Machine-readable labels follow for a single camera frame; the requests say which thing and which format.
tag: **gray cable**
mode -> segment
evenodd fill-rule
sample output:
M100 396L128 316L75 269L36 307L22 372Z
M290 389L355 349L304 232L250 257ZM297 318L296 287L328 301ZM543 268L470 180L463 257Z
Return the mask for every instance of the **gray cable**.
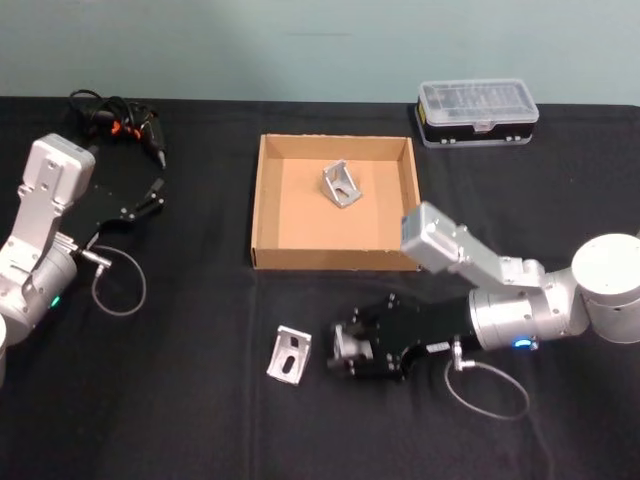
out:
M503 372L502 370L491 366L487 363L482 363L482 362L475 362L475 365L473 367L469 367L469 368L481 368L483 370L487 370L491 373L494 373L496 375L498 375L499 377L505 379L506 381L508 381L509 383L511 383L514 387L516 387L520 393L522 393L522 396L524 397L524 403L525 406L522 409L521 412L517 413L516 415L500 415L499 413L493 413L490 412L488 410L484 410L480 407L476 407L475 405L467 402L464 398L462 398L451 386L451 380L449 378L449 372L451 371L451 365L452 365L453 361L449 360L449 362L447 363L447 366L444 369L444 383L447 385L447 389L449 390L449 393L451 393L451 395L453 395L453 397L458 400L462 405L464 405L465 407L467 407L470 410L473 410L476 413L480 413L482 415L485 415L487 417L493 418L495 420L505 420L505 421L516 421L516 420L520 420L521 418L526 417L529 414L529 408L531 406L531 400L529 398L529 393L527 392L527 390L515 379L513 378L511 375Z
M93 279L93 284L91 285L91 296L93 297L93 301L96 302L96 305L98 305L98 307L100 307L100 309L103 312L108 313L109 315L112 315L114 317L128 317L129 315L133 315L138 310L140 310L145 304L145 302L147 301L147 277L145 277L144 275L144 270L142 270L142 267L140 266L140 264L136 262L136 260L131 255L123 252L122 250L118 250L117 248L114 248L114 247L108 247L106 245L93 245L92 248L98 249L98 250L106 250L107 252L112 252L112 253L121 255L122 257L129 260L133 264L133 266L136 268L138 273L140 274L140 280L142 282L142 295L140 297L140 302L138 302L138 304L135 307L133 307L131 310L126 310L124 312L117 312L115 310L111 310L105 307L104 304L98 298L98 280L100 279L101 275L96 275L95 278Z

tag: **table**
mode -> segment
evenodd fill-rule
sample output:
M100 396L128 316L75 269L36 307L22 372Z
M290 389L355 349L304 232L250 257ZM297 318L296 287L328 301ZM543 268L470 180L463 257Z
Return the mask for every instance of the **table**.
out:
M532 397L529 419L496 422L453 401L442 362L420 364L404 384L348 381L325 368L322 334L354 306L391 291L461 296L463 280L252 270L259 135L417 139L407 105L154 103L169 145L167 208L146 228L103 240L140 261L148 303L134 318L108 317L81 274L60 307L9 351L0 478L542 479L537 432L558 479L640 477L640 347L589 332L535 353L479 354ZM63 111L62 99L0 99L2 238L29 146L60 131ZM637 232L640 109L540 112L526 147L427 151L414 140L414 148L424 199L501 254L556 269L595 235ZM136 147L105 147L99 161L97 180L113 173L101 170L117 164L109 161L147 160ZM111 179L130 180L119 172ZM265 374L280 324L316 339L297 388ZM516 394L482 373L465 376L461 388L485 407L517 408Z

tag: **plastic storage box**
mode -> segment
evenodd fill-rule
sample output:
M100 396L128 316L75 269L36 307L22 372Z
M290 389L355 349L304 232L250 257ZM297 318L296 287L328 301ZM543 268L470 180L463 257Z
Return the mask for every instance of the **plastic storage box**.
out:
M427 147L523 145L539 117L518 79L424 82L415 113Z

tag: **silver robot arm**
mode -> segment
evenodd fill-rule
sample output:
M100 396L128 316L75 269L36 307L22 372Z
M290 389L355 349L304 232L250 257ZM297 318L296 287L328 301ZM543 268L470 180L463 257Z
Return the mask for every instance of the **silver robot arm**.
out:
M18 188L20 208L0 249L0 385L6 346L26 338L75 277L72 254L110 266L58 232L62 216L86 191L94 165L93 154L59 135L31 147Z
M537 348L580 335L589 323L609 341L640 341L640 239L631 235L597 237L570 268L545 273L536 260L498 256L423 203L403 219L401 250L433 273L459 273L478 287L469 313L483 349Z

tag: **cardboard box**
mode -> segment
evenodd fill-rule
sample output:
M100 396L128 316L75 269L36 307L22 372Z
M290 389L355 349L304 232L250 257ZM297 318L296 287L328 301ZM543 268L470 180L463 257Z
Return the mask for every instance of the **cardboard box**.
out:
M344 159L362 198L339 208L323 169ZM263 135L251 255L257 269L415 270L399 250L420 203L410 138Z

